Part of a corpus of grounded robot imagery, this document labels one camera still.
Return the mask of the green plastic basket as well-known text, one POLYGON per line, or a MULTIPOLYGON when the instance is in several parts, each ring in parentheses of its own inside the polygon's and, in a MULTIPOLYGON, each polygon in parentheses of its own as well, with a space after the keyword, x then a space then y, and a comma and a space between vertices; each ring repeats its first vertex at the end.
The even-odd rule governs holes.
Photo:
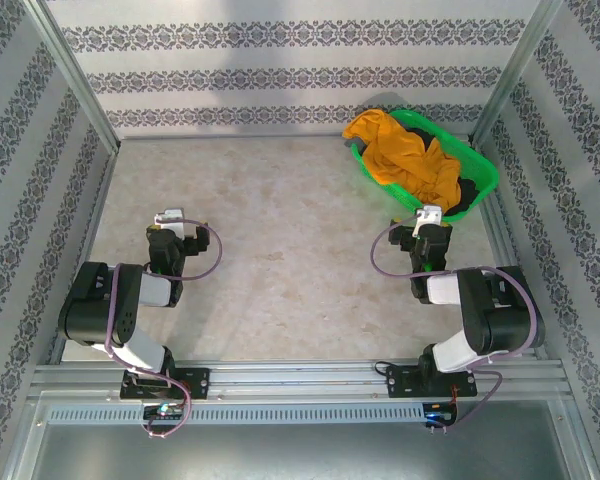
MULTIPOLYGON (((476 187, 479 190, 476 199, 471 203, 466 211, 457 215, 445 216, 444 211, 442 210, 443 219, 446 222, 457 222, 463 219, 468 212, 477 207, 478 204, 486 197, 486 195, 491 193, 498 185, 499 174, 489 160, 477 153, 471 147, 464 144, 452 134, 435 125, 432 121, 411 110, 395 110, 388 114, 394 117, 404 129, 415 127, 434 135, 439 140, 442 149, 460 161, 460 175, 463 178, 468 178, 475 182, 476 187)), ((391 197, 396 199, 408 211, 416 212, 416 210, 425 205, 398 185, 381 185, 377 183, 364 166, 362 155, 360 155, 354 147, 349 149, 354 159, 359 163, 363 174, 375 182, 375 184, 380 186, 380 188, 387 192, 391 197)))

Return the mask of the left controller board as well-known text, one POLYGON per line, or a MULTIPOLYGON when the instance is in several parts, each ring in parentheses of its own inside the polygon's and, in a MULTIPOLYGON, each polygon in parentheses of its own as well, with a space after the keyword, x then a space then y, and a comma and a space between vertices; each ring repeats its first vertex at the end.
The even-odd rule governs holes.
POLYGON ((144 408, 143 419, 145 421, 150 420, 165 420, 165 421, 176 421, 180 420, 183 416, 184 408, 181 405, 176 404, 160 404, 151 405, 144 408))

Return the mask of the orange t-shirt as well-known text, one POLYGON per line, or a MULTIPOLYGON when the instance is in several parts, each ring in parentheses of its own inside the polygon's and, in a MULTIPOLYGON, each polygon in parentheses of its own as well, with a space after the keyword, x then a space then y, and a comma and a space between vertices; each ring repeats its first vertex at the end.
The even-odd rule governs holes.
POLYGON ((460 203, 461 163, 442 149, 438 139, 425 143, 379 109, 358 115, 345 127, 343 137, 365 144, 362 160, 377 183, 398 185, 421 203, 443 211, 460 203))

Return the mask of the right controller board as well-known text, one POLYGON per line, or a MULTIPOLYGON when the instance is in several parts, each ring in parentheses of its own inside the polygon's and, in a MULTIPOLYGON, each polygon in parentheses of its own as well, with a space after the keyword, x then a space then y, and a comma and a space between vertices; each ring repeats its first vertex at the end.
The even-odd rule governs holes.
POLYGON ((448 428, 456 421, 457 405, 452 402, 425 403, 423 412, 427 427, 448 428))

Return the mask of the controller board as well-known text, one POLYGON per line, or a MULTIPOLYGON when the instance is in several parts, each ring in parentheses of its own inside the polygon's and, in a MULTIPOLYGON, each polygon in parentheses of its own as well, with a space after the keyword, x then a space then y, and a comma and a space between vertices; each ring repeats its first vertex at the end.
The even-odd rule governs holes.
POLYGON ((165 420, 165 421, 176 421, 180 420, 183 416, 184 408, 181 405, 176 404, 160 404, 151 405, 144 408, 143 419, 145 421, 150 420, 165 420))
POLYGON ((457 405, 452 402, 425 403, 423 412, 427 427, 448 428, 456 421, 457 405))

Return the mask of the aluminium frame post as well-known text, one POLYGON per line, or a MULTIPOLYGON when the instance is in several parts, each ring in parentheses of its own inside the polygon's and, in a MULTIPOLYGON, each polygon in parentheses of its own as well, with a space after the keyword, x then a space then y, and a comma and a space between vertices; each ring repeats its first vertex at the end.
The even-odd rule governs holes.
POLYGON ((472 147, 479 147, 498 119, 510 93, 524 73, 533 53, 551 25, 564 0, 539 0, 516 47, 509 58, 495 89, 486 102, 473 132, 469 135, 472 147))
POLYGON ((107 151, 110 154, 117 154, 120 140, 45 0, 20 0, 20 2, 31 17, 42 41, 107 151))

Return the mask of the black t-shirt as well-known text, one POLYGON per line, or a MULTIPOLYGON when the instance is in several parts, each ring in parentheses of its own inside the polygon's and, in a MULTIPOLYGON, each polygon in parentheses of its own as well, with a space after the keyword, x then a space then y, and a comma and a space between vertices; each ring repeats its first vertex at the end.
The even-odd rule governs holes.
POLYGON ((421 139, 425 152, 423 163, 442 171, 442 178, 428 192, 420 191, 416 198, 423 203, 438 204, 445 216, 466 211, 478 196, 479 190, 473 180, 459 174, 459 160, 445 153, 440 142, 431 133, 415 127, 409 127, 406 131, 421 139))

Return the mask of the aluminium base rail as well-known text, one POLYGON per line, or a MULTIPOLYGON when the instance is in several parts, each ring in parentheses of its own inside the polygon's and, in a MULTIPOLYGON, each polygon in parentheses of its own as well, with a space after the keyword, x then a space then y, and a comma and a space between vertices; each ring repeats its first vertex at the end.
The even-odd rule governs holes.
MULTIPOLYGON (((387 402, 386 381, 364 361, 181 361, 210 370, 210 403, 387 402)), ((523 355, 486 364, 475 373, 478 395, 503 381, 494 401, 570 399, 573 391, 559 360, 523 355)), ((117 402, 123 369, 112 361, 68 361, 35 369, 27 399, 86 398, 117 402)))

